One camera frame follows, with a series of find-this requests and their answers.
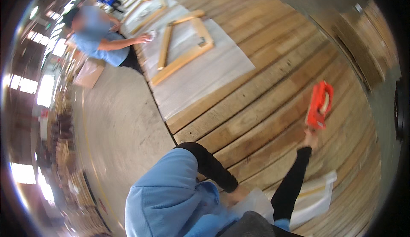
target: light blue shirt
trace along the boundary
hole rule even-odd
[[[198,162],[188,150],[175,148],[130,189],[126,201],[127,237],[214,237],[237,221],[219,201],[211,182],[196,182]]]
[[[130,47],[110,51],[98,50],[101,39],[124,39],[120,34],[110,31],[110,22],[101,18],[101,11],[104,12],[99,7],[83,6],[79,12],[86,18],[85,27],[82,31],[76,32],[73,39],[80,51],[117,67],[127,58]]]

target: worker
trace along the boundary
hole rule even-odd
[[[130,189],[126,200],[125,227],[128,237],[280,237],[299,236],[289,231],[296,198],[317,136],[305,131],[297,157],[271,204],[274,224],[256,212],[239,218],[219,202],[217,187],[198,183],[197,173],[212,179],[228,193],[232,203],[242,201],[248,190],[198,143],[182,143],[162,157]]]
[[[72,29],[73,40],[83,53],[103,59],[112,66],[131,67],[142,73],[131,45],[150,41],[149,34],[125,39],[118,32],[120,21],[92,6],[74,7],[64,14],[63,22]]]
[[[121,5],[121,2],[119,0],[97,0],[98,2],[101,2],[103,4],[110,5],[114,10],[120,12],[121,14],[124,13],[124,11],[118,9],[118,7]]]

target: white packing material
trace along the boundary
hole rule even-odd
[[[136,34],[156,30],[154,41],[141,44],[146,78],[151,80],[159,71],[161,43],[167,23],[189,13],[185,7],[169,5],[167,13]],[[255,67],[235,42],[212,19],[203,23],[214,40],[215,47],[192,60],[157,86],[150,83],[162,118],[166,121],[195,101],[216,91]],[[168,49],[167,64],[200,43],[192,24],[188,21],[174,26]]]
[[[333,170],[319,179],[302,185],[290,219],[290,229],[295,229],[297,226],[329,210],[333,183],[336,179],[337,174]],[[274,209],[270,203],[273,193],[264,194],[259,188],[255,188],[245,199],[231,209],[240,217],[246,211],[255,211],[269,223],[274,224]]]
[[[302,186],[300,195],[295,202],[292,217],[290,218],[291,229],[329,210],[333,183],[336,179],[337,173],[333,170],[316,182],[307,182]]]
[[[270,224],[274,224],[274,209],[261,189],[253,189],[242,201],[231,208],[239,218],[246,211],[255,211],[263,216]]]
[[[177,4],[175,0],[165,0],[168,7],[172,7]],[[140,29],[135,35],[131,35],[131,31],[134,30],[147,16],[151,15],[153,12],[158,10],[160,7],[160,0],[150,0],[141,4],[130,17],[125,21],[121,26],[121,32],[127,37],[136,37],[146,30],[146,28]],[[148,23],[147,26],[158,20],[159,17],[154,18],[151,23]]]

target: white foam sheet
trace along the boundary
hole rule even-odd
[[[169,9],[166,14],[146,25],[136,35],[132,35],[135,37],[150,30],[157,32],[155,40],[141,44],[146,60],[144,69],[148,80],[151,80],[159,72],[157,64],[167,23],[189,13],[188,9],[182,5],[176,5],[175,1],[167,1]],[[158,6],[158,1],[153,1],[151,4],[153,11]],[[144,13],[144,10],[143,8],[136,10],[124,24],[127,36],[131,37],[129,32],[141,22],[136,18],[141,18],[138,15]],[[161,116],[165,121],[195,101],[255,68],[243,51],[217,23],[212,19],[205,19],[203,23],[213,38],[215,47],[174,72],[157,86],[149,83]],[[200,37],[189,21],[174,26],[168,49],[167,64],[196,46],[200,41]]]

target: cardboard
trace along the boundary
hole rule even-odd
[[[74,78],[73,84],[92,89],[104,70],[104,66],[104,60],[87,58],[78,75]]]

